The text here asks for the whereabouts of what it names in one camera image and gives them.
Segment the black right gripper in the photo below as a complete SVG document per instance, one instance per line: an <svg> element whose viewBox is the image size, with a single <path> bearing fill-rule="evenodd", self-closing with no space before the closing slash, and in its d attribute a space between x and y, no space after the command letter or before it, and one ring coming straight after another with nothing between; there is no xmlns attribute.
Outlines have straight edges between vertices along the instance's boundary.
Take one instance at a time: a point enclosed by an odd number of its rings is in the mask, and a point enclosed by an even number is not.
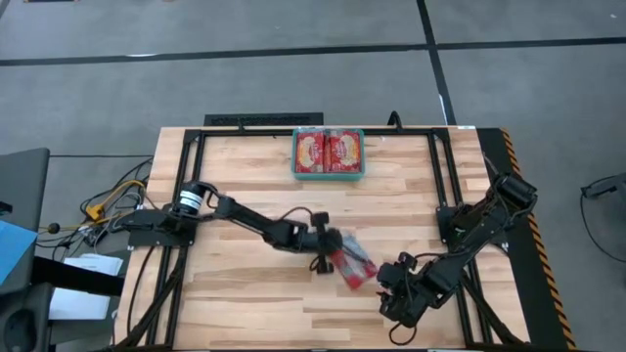
<svg viewBox="0 0 626 352"><path fill-rule="evenodd" d="M410 284L411 271L417 267L415 256L402 251L395 262L383 263L376 275L382 291L379 312L387 319L394 319L406 328L413 328L417 324L414 310L413 293Z"/></svg>

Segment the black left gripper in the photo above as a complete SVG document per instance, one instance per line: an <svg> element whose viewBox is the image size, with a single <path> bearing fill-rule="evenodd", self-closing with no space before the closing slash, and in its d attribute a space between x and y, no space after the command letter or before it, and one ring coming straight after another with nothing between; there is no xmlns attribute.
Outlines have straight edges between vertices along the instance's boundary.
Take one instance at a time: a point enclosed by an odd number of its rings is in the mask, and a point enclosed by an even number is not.
<svg viewBox="0 0 626 352"><path fill-rule="evenodd" d="M353 260L367 265L367 253L353 235L341 236L336 228L329 228L330 216L328 212L316 212L310 217L311 224L318 235L318 253L309 265L309 270L318 275L331 274L334 265L327 261L327 257L341 250L343 254Z"/></svg>

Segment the red popcorn bag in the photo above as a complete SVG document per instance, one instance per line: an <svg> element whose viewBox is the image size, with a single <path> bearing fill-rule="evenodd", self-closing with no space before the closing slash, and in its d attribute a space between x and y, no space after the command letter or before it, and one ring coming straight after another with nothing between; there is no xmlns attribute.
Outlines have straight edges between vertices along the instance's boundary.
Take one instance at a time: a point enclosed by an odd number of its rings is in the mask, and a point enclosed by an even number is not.
<svg viewBox="0 0 626 352"><path fill-rule="evenodd" d="M300 132L296 134L295 141L295 172L322 173L324 171L324 132L321 130Z"/></svg>
<svg viewBox="0 0 626 352"><path fill-rule="evenodd" d="M358 173L362 169L361 136L356 130L329 130L324 152L327 173Z"/></svg>
<svg viewBox="0 0 626 352"><path fill-rule="evenodd" d="M352 290L358 289L378 272L377 265L373 262L368 253L366 258L369 259L370 262L367 265L363 265L345 256L341 250L330 255L330 260L335 266L335 270L343 277L347 286Z"/></svg>

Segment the teal plastic basket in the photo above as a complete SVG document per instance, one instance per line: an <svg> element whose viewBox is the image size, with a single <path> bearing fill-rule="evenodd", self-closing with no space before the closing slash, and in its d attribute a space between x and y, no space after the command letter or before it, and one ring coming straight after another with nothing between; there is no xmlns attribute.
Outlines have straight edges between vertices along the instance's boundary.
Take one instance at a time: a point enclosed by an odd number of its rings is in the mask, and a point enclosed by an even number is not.
<svg viewBox="0 0 626 352"><path fill-rule="evenodd" d="M324 167L324 171L322 173L296 173L294 170L294 157L295 157L295 145L296 145L296 141L295 141L295 137L297 133L300 132L307 132L307 131L314 131L314 130L321 130L324 132L325 134L325 138L326 138L326 134L329 130L356 130L360 133L361 136L361 156L362 156L362 169L360 172L358 173L327 173L325 171L325 167ZM359 181L360 179L363 178L365 171L366 171L366 158L365 158L365 151L364 151L364 144L365 144L365 136L364 136L364 131L361 129L355 129L355 128L324 128L324 127L312 127L312 128L296 128L293 133L292 133L292 146L291 146L291 173L293 174L293 176L297 179L297 180L301 180L301 181L347 181L347 182L356 182Z"/></svg>

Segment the black mat with hazard stripes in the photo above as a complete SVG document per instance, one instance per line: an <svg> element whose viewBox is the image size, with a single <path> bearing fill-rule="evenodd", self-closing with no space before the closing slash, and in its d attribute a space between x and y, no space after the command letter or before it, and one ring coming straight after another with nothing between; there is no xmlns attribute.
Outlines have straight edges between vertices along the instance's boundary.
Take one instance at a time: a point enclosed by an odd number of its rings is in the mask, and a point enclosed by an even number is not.
<svg viewBox="0 0 626 352"><path fill-rule="evenodd" d="M482 151L500 172L521 174L509 133L477 130ZM554 273L533 213L507 231L509 258L530 341L546 348L574 350L576 343L564 312Z"/></svg>

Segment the dark grey floor device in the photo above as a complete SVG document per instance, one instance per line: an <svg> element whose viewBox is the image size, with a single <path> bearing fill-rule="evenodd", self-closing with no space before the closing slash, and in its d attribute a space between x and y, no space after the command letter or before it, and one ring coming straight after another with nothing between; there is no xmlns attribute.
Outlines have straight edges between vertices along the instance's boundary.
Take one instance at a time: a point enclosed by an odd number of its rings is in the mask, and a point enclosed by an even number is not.
<svg viewBox="0 0 626 352"><path fill-rule="evenodd" d="M581 189L584 198L598 198L609 193L618 193L626 201L626 172L604 177Z"/></svg>

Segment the white paper sheets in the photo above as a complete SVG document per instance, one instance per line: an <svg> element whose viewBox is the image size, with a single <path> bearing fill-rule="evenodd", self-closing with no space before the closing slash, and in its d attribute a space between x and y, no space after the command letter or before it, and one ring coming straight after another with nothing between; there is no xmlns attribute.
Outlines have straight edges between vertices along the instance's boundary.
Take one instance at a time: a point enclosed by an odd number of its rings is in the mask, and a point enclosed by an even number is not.
<svg viewBox="0 0 626 352"><path fill-rule="evenodd" d="M66 258L64 263L88 271L116 276L120 272L123 260L96 253L83 253L79 257ZM103 320L107 316L110 301L111 298L106 295L56 288L50 303L49 319L52 321Z"/></svg>

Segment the black flat bar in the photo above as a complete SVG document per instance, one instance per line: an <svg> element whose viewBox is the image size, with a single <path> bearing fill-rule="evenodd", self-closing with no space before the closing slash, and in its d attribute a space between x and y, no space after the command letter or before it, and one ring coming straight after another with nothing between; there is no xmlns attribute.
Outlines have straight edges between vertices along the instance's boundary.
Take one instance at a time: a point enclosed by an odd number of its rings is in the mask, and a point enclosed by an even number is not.
<svg viewBox="0 0 626 352"><path fill-rule="evenodd" d="M31 282L47 283L53 287L104 296L121 296L124 286L122 277L70 266L39 256L33 258Z"/></svg>

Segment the dark grey cabinet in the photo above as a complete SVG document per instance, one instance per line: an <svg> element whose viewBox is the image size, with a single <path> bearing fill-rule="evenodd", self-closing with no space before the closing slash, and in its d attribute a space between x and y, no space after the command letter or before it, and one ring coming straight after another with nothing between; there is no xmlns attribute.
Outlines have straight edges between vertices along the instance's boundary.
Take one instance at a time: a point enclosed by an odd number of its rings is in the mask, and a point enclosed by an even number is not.
<svg viewBox="0 0 626 352"><path fill-rule="evenodd" d="M0 154L0 220L37 233L49 157L46 148ZM34 243L0 285L0 295L28 285L33 255Z"/></svg>

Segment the blue sheet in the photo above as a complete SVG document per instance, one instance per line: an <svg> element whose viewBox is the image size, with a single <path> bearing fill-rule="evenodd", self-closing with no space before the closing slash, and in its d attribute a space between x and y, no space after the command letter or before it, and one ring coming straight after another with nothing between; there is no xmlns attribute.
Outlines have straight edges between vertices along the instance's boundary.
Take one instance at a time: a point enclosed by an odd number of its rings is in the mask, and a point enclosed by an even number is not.
<svg viewBox="0 0 626 352"><path fill-rule="evenodd" d="M37 233L0 220L0 285L35 242Z"/></svg>

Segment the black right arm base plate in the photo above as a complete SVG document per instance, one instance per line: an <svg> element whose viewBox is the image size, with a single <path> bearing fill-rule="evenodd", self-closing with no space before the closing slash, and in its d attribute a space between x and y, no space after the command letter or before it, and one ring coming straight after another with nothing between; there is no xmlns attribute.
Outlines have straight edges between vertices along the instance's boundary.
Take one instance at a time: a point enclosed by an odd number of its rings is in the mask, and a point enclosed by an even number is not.
<svg viewBox="0 0 626 352"><path fill-rule="evenodd" d="M499 209L476 205L439 207L436 220L440 238L453 250L485 245L504 232L505 220Z"/></svg>

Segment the black metal table frame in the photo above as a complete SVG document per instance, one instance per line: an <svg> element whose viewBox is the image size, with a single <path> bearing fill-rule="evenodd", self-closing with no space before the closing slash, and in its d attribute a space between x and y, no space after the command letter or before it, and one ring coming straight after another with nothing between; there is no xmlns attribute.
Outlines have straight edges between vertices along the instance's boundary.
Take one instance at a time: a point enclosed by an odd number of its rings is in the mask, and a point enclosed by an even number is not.
<svg viewBox="0 0 626 352"><path fill-rule="evenodd" d="M489 187L477 132L471 127L370 127L366 171L357 182L299 181L291 174L291 130L268 127L160 131L148 184L157 205L173 200L179 181L198 178L255 211L277 218L294 207L326 211L352 233L377 264L402 251L428 260L441 252L435 210L480 200ZM298 210L289 218L307 221ZM379 312L377 284L347 287L339 274L317 275L311 257L271 248L235 224L202 224L188 250L175 293L178 316L162 310L153 343L176 350L460 347L463 323L482 337L483 319L470 300L450 299L415 330Z"/></svg>

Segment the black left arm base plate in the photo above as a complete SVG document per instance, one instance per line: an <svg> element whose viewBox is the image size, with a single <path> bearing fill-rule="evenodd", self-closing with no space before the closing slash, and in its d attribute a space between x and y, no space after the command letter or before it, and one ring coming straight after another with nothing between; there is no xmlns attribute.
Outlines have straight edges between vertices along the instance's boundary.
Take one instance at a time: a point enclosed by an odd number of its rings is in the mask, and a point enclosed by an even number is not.
<svg viewBox="0 0 626 352"><path fill-rule="evenodd" d="M197 223L156 209L142 209L119 225L129 232L131 246L186 246L195 241Z"/></svg>

